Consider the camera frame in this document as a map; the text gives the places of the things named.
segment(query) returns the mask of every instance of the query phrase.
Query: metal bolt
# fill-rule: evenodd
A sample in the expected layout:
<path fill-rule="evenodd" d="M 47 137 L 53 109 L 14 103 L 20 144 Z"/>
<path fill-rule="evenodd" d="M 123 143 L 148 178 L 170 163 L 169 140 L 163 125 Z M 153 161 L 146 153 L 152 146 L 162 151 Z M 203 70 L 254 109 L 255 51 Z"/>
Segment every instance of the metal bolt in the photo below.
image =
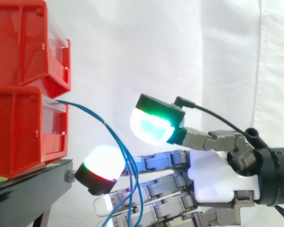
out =
<path fill-rule="evenodd" d="M 65 182 L 74 183 L 76 181 L 75 172 L 76 170 L 66 170 L 64 175 Z"/>

